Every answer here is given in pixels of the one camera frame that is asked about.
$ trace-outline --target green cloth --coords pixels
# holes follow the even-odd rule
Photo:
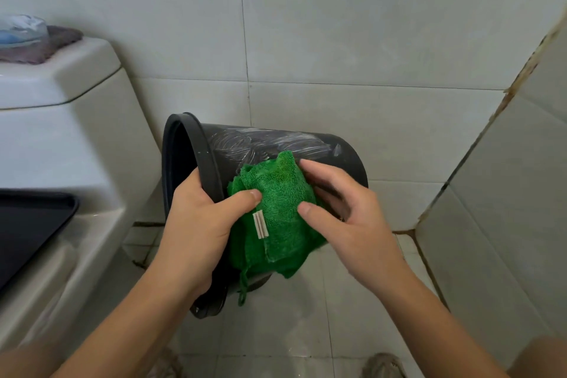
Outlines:
[[[289,278],[297,272],[309,253],[326,240],[297,213],[301,202],[316,203],[313,188],[305,181],[291,151],[281,152],[277,159],[257,165],[245,165],[229,183],[229,196],[257,188],[262,201],[232,226],[229,258],[240,270],[242,305],[248,290],[248,278],[267,272],[278,272]],[[258,238],[252,214],[262,210],[269,236]]]

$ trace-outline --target trash can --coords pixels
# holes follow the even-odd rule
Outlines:
[[[255,127],[201,124],[190,113],[167,119],[162,145],[162,188],[166,215],[174,190],[199,168],[203,190],[213,202],[228,197],[226,188],[245,164],[275,159],[282,151],[296,159],[311,159],[344,169],[368,187],[366,171],[356,151],[345,140],[326,133],[293,132]],[[200,296],[191,312],[197,318],[217,315],[226,296],[237,290],[240,271],[230,266],[227,250],[213,271],[210,289]],[[261,287],[269,275],[250,279],[250,290]]]

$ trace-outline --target folded cloth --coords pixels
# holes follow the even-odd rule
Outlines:
[[[326,243],[297,213],[301,202],[316,203],[316,199],[291,151],[281,152],[277,159],[245,165],[229,183],[228,193],[232,196],[252,188],[261,191],[262,201],[238,219],[229,238],[230,263],[240,270],[239,305],[245,302],[250,276],[275,271],[289,278],[309,253]],[[265,237],[257,229],[253,216],[257,212],[265,221]]]
[[[45,63],[57,50],[83,38],[83,32],[69,27],[47,26],[49,36],[20,47],[0,48],[0,61],[8,63]]]

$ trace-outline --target purple-brown cloth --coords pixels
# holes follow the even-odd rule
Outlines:
[[[49,36],[39,42],[21,47],[0,48],[0,61],[8,63],[41,64],[67,45],[83,38],[83,32],[70,27],[47,26]]]

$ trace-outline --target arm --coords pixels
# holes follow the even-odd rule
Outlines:
[[[343,170],[301,160],[316,193],[343,218],[302,202],[299,214],[333,246],[349,272],[382,302],[428,378],[507,377],[406,264],[376,195]],[[338,193],[333,195],[328,190]]]
[[[214,204],[194,170],[175,190],[146,273],[53,377],[139,376],[150,369],[195,299],[209,289],[232,224],[260,199],[258,190],[248,190]]]

